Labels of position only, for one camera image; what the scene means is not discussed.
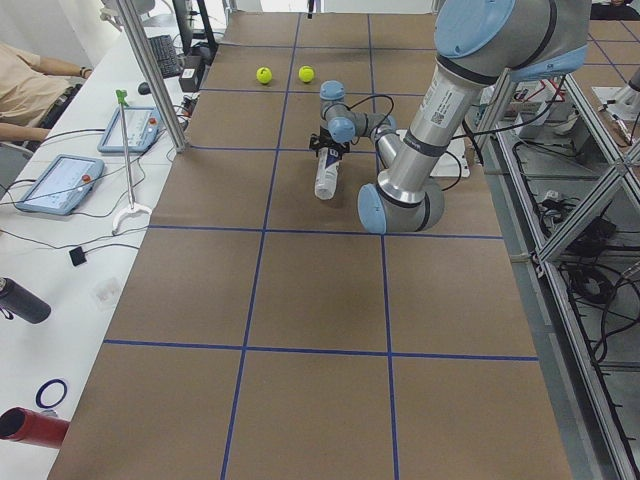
white table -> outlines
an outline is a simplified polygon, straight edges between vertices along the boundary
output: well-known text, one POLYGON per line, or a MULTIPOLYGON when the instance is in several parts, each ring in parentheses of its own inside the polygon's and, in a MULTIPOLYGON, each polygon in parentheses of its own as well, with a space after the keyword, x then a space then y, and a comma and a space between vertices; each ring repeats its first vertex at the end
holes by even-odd
MULTIPOLYGON (((171 29, 147 29, 148 35, 174 34, 171 29)), ((137 87, 144 80, 126 36, 122 36, 100 62, 91 78, 56 124, 51 135, 86 128, 105 128, 117 107, 116 89, 128 92, 131 106, 153 105, 151 95, 141 96, 137 87)), ((174 104, 183 93, 178 78, 165 84, 174 104)), ((100 134, 74 134, 52 139, 38 149, 19 179, 37 178, 60 153, 102 158, 105 173, 120 169, 97 182, 77 211, 105 214, 127 190, 122 156, 102 156, 96 149, 100 134)), ((144 155, 140 164, 146 179, 136 187, 138 203, 154 207, 171 168, 175 151, 164 134, 144 155)), ((132 168, 134 182, 142 178, 138 166, 132 168)), ((17 200, 27 187, 12 189, 17 200)), ((9 200, 5 196, 3 203, 9 200)), ((51 245, 75 245, 111 234, 113 218, 128 203, 124 195, 106 218, 80 215, 58 217, 28 214, 10 205, 0 205, 3 230, 51 245)), ((145 227, 148 215, 127 217, 120 231, 145 227)), ((110 243, 140 246, 144 231, 102 240, 85 250, 110 243)), ((54 250, 19 240, 0 232, 0 276, 9 277, 51 305, 51 315, 32 325, 18 317, 0 317, 0 413, 12 407, 40 411, 35 403, 38 388, 53 378, 69 386, 66 399, 55 408, 61 418, 71 419, 87 381, 115 305, 124 287, 137 251, 111 246, 91 252, 87 263, 74 267, 68 251, 54 250)), ((22 443, 0 441, 0 478, 42 480, 47 477, 57 450, 22 443)))

keyboard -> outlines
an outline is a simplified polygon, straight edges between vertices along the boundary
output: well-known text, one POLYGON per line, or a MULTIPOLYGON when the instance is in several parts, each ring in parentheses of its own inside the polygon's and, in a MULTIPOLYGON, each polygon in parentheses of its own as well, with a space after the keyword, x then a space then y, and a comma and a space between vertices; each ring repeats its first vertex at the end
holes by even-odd
POLYGON ((162 78, 176 77, 182 73, 182 67, 173 46, 171 35, 150 37, 149 43, 153 56, 156 57, 162 78))

black bottle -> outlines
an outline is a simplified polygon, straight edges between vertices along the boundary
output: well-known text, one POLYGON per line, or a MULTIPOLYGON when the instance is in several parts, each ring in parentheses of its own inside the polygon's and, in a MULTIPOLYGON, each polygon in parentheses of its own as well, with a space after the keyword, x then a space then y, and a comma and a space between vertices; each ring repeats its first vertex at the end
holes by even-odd
POLYGON ((10 278, 3 277, 0 277, 0 308, 29 323, 40 323, 51 313, 47 303, 10 278))

robotic arm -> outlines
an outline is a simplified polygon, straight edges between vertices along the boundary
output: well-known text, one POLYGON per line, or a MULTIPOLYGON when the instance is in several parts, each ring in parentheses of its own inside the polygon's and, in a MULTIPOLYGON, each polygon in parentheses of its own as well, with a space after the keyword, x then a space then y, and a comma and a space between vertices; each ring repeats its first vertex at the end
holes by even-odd
POLYGON ((350 111, 342 84, 325 82, 312 148, 341 156, 353 138, 369 137, 388 167, 360 190, 364 228, 410 232, 437 223, 444 198, 430 174, 480 90, 505 68, 513 82, 578 69, 587 53, 590 7, 588 0, 447 0, 436 22, 436 71, 404 140, 392 118, 350 111))

blue joint cap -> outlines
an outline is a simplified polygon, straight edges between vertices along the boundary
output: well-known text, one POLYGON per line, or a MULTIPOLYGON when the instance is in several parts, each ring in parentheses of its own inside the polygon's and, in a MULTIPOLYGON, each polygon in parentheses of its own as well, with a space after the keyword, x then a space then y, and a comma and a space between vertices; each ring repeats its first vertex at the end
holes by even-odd
POLYGON ((509 75, 512 82, 525 80, 542 80, 571 73, 580 68, 587 59, 587 46, 583 45, 557 57, 543 60, 540 63, 526 66, 520 70, 512 70, 509 75))
POLYGON ((435 42, 440 55, 464 58, 495 38, 509 20, 516 0, 457 0, 442 6, 435 42))
POLYGON ((345 117, 335 117, 327 125, 331 138, 338 143, 350 142, 356 136, 356 126, 345 117))
POLYGON ((396 122, 396 119, 393 117, 393 115, 389 115, 387 117, 387 122, 389 122, 389 125, 391 125, 391 128, 393 128, 394 130, 398 129, 398 122, 396 122))
POLYGON ((387 232, 387 218, 380 194, 370 183, 363 185, 358 193, 358 216, 367 232, 378 234, 387 232))
POLYGON ((320 87, 320 98, 333 102, 344 99, 344 85, 337 80, 327 80, 320 87))

